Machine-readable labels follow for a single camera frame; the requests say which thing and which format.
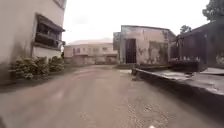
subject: ground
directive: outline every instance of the ground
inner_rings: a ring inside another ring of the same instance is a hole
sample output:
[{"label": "ground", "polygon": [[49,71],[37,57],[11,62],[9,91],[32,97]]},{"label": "ground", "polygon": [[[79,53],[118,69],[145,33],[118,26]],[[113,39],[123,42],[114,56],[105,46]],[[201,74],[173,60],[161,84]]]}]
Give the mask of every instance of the ground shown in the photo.
[{"label": "ground", "polygon": [[2,93],[0,116],[3,128],[222,128],[194,106],[112,66],[83,67]]}]

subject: bush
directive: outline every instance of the bush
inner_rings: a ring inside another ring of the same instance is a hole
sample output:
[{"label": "bush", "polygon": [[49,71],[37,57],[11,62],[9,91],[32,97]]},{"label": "bush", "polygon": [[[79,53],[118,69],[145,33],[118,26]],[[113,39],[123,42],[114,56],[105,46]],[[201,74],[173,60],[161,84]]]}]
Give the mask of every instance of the bush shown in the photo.
[{"label": "bush", "polygon": [[33,79],[39,76],[47,76],[49,72],[59,72],[64,69],[63,59],[52,57],[21,58],[11,64],[10,75],[13,79]]},{"label": "bush", "polygon": [[60,72],[64,69],[64,61],[63,59],[54,56],[48,61],[49,71],[50,72]]},{"label": "bush", "polygon": [[34,59],[22,58],[11,65],[10,75],[12,78],[32,79],[37,69]]},{"label": "bush", "polygon": [[46,76],[49,74],[47,57],[37,57],[37,59],[35,59],[35,64],[37,67],[34,75]]}]

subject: house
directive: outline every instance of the house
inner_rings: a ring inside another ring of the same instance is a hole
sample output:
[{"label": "house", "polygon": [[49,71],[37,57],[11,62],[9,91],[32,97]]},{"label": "house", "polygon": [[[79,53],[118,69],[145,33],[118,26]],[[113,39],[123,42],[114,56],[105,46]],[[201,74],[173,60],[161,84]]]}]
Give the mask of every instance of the house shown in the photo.
[{"label": "house", "polygon": [[170,61],[199,62],[200,68],[224,68],[224,20],[178,35],[169,43]]},{"label": "house", "polygon": [[0,63],[61,55],[66,0],[1,0]]},{"label": "house", "polygon": [[114,49],[121,64],[165,64],[168,62],[168,42],[175,34],[166,28],[121,26],[114,33]]},{"label": "house", "polygon": [[64,57],[76,65],[117,63],[117,51],[113,50],[112,42],[66,45]]}]

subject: overcast sky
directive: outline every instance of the overcast sky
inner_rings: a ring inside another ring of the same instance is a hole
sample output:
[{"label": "overcast sky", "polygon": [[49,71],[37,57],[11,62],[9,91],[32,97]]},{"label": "overcast sky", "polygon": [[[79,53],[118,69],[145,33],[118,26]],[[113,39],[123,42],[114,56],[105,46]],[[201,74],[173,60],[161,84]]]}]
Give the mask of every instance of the overcast sky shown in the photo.
[{"label": "overcast sky", "polygon": [[112,38],[121,25],[169,28],[207,23],[202,9],[209,0],[67,0],[63,40]]}]

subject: concrete road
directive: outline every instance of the concrete road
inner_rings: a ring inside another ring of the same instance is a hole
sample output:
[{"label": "concrete road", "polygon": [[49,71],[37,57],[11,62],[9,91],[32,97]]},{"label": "concrete road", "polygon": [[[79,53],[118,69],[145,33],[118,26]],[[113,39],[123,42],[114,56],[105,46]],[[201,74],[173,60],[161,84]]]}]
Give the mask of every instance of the concrete road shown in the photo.
[{"label": "concrete road", "polygon": [[223,128],[184,101],[112,66],[90,66],[0,94],[3,128]]}]

